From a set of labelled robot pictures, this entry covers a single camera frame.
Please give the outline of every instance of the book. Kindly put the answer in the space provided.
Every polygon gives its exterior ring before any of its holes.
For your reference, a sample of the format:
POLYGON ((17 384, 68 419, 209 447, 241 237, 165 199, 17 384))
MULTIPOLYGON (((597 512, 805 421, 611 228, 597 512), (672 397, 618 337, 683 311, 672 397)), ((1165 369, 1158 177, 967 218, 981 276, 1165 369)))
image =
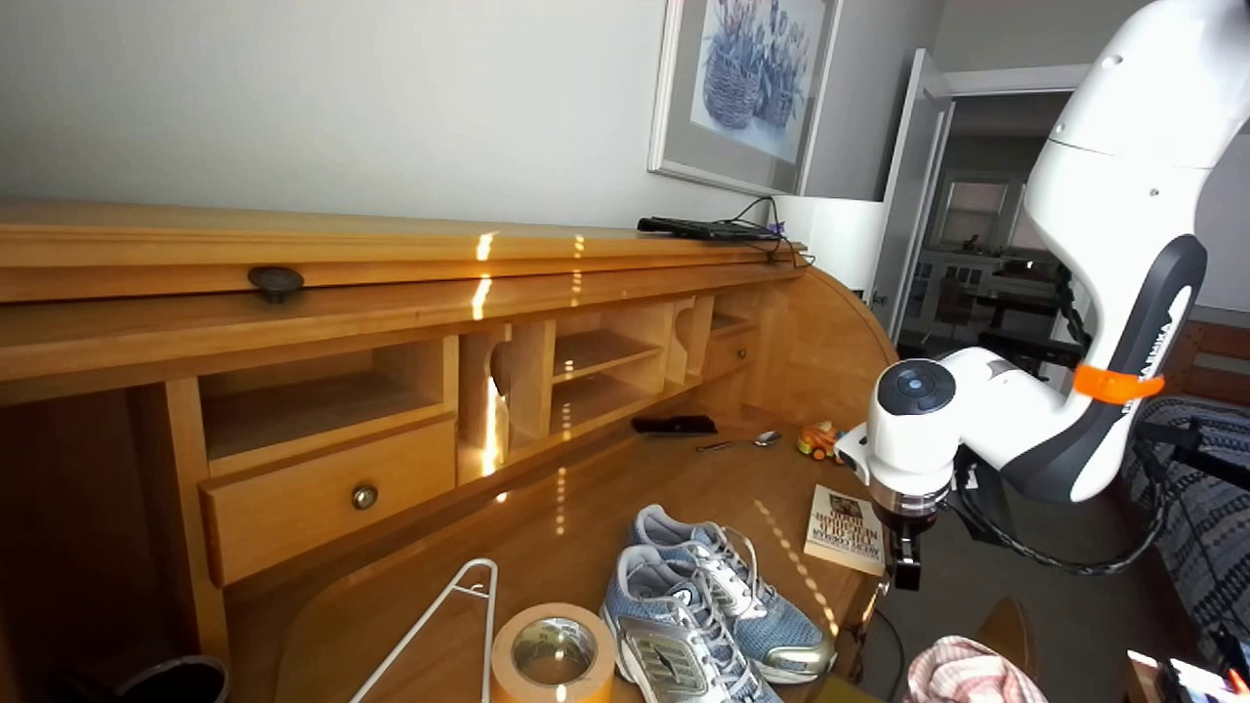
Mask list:
POLYGON ((888 573, 888 526, 873 499, 818 485, 805 554, 879 580, 888 573))

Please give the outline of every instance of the doorway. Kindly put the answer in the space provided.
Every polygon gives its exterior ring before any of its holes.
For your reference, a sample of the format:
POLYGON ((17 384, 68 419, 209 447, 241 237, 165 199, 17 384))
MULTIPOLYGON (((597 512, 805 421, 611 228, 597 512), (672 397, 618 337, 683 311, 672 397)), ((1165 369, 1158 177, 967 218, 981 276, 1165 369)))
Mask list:
POLYGON ((1064 104, 1066 95, 959 97, 899 354, 981 343, 1024 358, 1050 343, 1072 309, 1066 271, 1019 218, 1019 194, 1064 104))

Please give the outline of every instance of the floor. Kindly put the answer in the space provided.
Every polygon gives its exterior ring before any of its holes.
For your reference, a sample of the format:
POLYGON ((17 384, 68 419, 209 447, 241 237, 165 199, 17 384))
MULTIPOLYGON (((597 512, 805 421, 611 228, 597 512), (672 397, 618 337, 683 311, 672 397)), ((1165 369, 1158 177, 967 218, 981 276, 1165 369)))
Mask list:
MULTIPOLYGON (((1013 496, 1013 524, 1029 546, 1084 561, 1105 561, 1140 535, 1116 496, 1073 507, 1013 496)), ((891 589, 879 604, 888 623, 869 637, 864 688, 899 701, 899 664, 947 632, 977 632, 1002 596, 1016 596, 1034 637, 1032 680, 1050 703, 1124 701, 1124 649, 1192 658, 1187 624, 1159 586, 1154 551, 1122 573, 1084 580, 981 544, 959 516, 942 516, 924 538, 924 586, 891 589)))

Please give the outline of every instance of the desk drawer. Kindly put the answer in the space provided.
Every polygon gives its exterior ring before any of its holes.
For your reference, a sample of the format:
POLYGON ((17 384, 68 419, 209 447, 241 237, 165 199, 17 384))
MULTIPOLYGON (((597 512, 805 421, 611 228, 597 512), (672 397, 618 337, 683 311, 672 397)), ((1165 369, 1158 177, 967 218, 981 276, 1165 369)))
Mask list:
POLYGON ((450 490, 455 419, 211 485, 209 531, 215 573, 222 586, 252 580, 450 490))

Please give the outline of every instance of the tape roll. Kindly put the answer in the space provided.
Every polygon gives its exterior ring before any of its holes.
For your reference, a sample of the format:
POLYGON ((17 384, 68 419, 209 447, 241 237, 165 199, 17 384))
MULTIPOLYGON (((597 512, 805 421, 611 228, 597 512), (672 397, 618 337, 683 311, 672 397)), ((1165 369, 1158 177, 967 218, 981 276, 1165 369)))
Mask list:
POLYGON ((618 646, 584 604, 519 608, 491 646, 491 688, 506 703, 611 703, 618 646))

